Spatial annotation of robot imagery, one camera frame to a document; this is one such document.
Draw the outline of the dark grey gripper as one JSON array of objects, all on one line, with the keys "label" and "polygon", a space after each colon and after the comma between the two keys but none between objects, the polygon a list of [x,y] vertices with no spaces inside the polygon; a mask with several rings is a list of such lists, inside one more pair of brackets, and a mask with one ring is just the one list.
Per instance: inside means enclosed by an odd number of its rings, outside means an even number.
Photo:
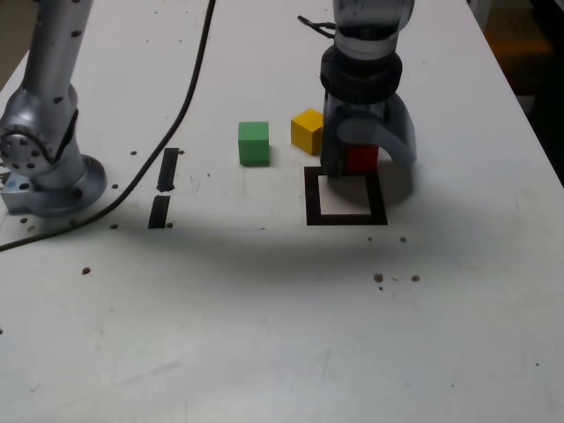
[{"label": "dark grey gripper", "polygon": [[414,164],[417,159],[413,122],[397,94],[376,103],[355,104],[325,91],[320,163],[330,178],[338,178],[343,171],[341,141],[350,146],[380,147],[397,164]]}]

